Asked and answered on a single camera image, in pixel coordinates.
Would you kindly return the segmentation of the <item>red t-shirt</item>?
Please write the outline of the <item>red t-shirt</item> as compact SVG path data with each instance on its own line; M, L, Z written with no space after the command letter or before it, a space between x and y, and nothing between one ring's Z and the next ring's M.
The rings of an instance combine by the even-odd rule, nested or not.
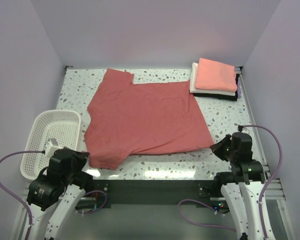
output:
M87 107L90 167L115 170L130 155L190 152L213 144L188 81L134 84L133 78L107 69Z

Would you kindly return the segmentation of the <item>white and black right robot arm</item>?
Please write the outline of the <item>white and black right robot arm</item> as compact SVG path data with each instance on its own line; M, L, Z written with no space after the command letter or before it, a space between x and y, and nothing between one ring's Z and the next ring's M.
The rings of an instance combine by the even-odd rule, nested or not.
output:
M216 190L225 198L239 240L274 240L267 204L264 202L265 178L262 164L253 159L252 138L235 132L210 147L230 172L218 172L213 179Z

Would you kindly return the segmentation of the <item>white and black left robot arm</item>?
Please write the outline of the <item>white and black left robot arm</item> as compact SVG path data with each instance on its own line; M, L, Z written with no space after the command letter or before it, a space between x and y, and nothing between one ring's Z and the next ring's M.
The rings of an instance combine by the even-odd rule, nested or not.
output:
M69 148L56 150L29 185L31 210L26 240L57 240L75 206L93 189L92 175L83 171L90 154Z

